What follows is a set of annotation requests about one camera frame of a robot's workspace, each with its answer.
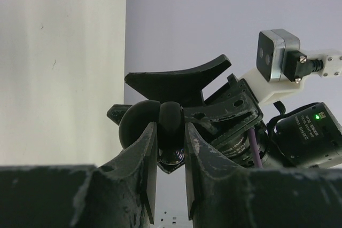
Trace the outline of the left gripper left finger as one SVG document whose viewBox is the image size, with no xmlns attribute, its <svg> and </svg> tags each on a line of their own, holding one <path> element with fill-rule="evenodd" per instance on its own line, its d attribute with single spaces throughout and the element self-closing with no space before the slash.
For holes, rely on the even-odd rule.
<svg viewBox="0 0 342 228">
<path fill-rule="evenodd" d="M 2 166 L 1 227 L 149 227 L 157 125 L 102 165 Z"/>
</svg>

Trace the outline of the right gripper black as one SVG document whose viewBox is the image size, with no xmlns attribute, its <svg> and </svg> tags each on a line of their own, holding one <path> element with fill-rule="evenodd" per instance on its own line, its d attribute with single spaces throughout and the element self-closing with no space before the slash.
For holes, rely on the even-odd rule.
<svg viewBox="0 0 342 228">
<path fill-rule="evenodd" d="M 148 100 L 165 103 L 174 101 L 183 108 L 185 129 L 191 124 L 199 136 L 238 165 L 254 166 L 250 129 L 256 134 L 263 132 L 263 113 L 250 87 L 244 79 L 234 74 L 227 78 L 207 100 L 202 90 L 231 66 L 224 54 L 215 59 L 185 70 L 168 72 L 128 73 L 125 82 Z M 118 126 L 126 111 L 133 105 L 113 105 L 107 116 Z M 167 174 L 185 165 L 186 132 L 184 130 L 184 160 L 175 166 L 159 161 L 157 125 L 149 123 L 140 137 L 118 155 L 126 168 L 143 164 L 146 169 L 159 167 Z"/>
</svg>

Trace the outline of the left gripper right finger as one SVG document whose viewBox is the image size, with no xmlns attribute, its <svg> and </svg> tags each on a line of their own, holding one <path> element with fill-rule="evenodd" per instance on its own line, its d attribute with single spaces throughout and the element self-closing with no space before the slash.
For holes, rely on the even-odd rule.
<svg viewBox="0 0 342 228">
<path fill-rule="evenodd" d="M 341 227 L 341 170 L 243 168 L 185 125 L 194 227 Z"/>
</svg>

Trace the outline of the black charging case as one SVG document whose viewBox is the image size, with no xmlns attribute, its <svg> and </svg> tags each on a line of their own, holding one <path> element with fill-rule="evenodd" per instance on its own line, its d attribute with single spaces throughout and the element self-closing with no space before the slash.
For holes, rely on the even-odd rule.
<svg viewBox="0 0 342 228">
<path fill-rule="evenodd" d="M 141 101 L 131 106 L 119 124 L 119 139 L 123 148 L 132 145 L 149 123 L 157 125 L 159 161 L 175 166 L 184 160 L 185 120 L 183 108 L 174 101 L 160 103 Z"/>
</svg>

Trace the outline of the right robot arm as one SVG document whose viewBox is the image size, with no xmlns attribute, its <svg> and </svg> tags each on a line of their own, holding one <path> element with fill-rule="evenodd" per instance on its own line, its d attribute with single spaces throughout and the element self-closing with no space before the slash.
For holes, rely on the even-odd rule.
<svg viewBox="0 0 342 228">
<path fill-rule="evenodd" d="M 248 82 L 230 75 L 204 99 L 203 88 L 231 66 L 225 55 L 186 70 L 129 73 L 125 82 L 145 97 L 134 105 L 113 105 L 107 117 L 119 126 L 128 148 L 145 127 L 158 125 L 157 164 L 172 173 L 184 164 L 184 125 L 234 163 L 255 166 L 257 152 L 264 167 L 329 167 L 341 157 L 341 125 L 324 103 L 311 103 L 263 122 L 263 113 Z"/>
</svg>

